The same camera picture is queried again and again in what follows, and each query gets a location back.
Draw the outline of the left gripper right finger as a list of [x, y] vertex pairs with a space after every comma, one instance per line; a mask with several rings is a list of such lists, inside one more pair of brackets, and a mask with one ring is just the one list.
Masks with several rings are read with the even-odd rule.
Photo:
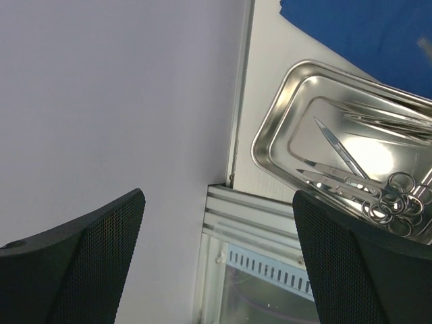
[[431, 247], [345, 214], [305, 191], [294, 219], [321, 323], [430, 323]]

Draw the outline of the steel pointed scissors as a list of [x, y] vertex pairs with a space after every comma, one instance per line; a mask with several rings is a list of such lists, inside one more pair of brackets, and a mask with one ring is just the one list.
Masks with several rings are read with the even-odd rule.
[[[332, 146], [334, 151], [342, 158], [344, 163], [355, 176], [364, 179], [364, 181], [377, 182], [377, 180], [372, 180], [369, 177], [366, 171], [358, 164], [358, 162], [349, 153], [348, 149], [342, 144], [339, 138], [322, 121], [316, 117], [314, 117], [314, 120], [325, 139]], [[402, 186], [400, 183], [395, 182], [394, 178], [398, 177], [403, 178], [406, 181], [407, 186]], [[386, 178], [386, 183], [392, 190], [401, 192], [402, 194], [408, 194], [416, 186], [415, 179], [409, 173], [403, 171], [395, 171], [389, 174]]]

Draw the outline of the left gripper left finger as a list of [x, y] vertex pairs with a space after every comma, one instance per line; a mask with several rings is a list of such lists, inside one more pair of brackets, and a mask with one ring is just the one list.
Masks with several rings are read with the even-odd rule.
[[2, 323], [114, 323], [144, 216], [140, 189], [1, 247]]

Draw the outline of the steel tweezers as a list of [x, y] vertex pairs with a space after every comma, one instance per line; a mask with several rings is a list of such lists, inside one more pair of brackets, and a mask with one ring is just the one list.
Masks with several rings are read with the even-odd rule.
[[379, 130], [388, 130], [405, 137], [431, 142], [431, 126], [425, 124], [355, 113], [344, 113], [344, 117], [363, 125], [378, 127]]
[[399, 113], [393, 113], [390, 111], [385, 111], [382, 109], [369, 107], [367, 105], [361, 105], [361, 104], [354, 104], [354, 103], [336, 103], [335, 101], [327, 101], [327, 103], [333, 105], [334, 107], [340, 108], [344, 113], [355, 113], [360, 115], [370, 115], [374, 117], [382, 117], [386, 119], [400, 119], [400, 120], [406, 120], [414, 123], [419, 124], [425, 124], [428, 126], [431, 126], [430, 121], [425, 121], [423, 119], [415, 118], [415, 117], [409, 117], [405, 116]]

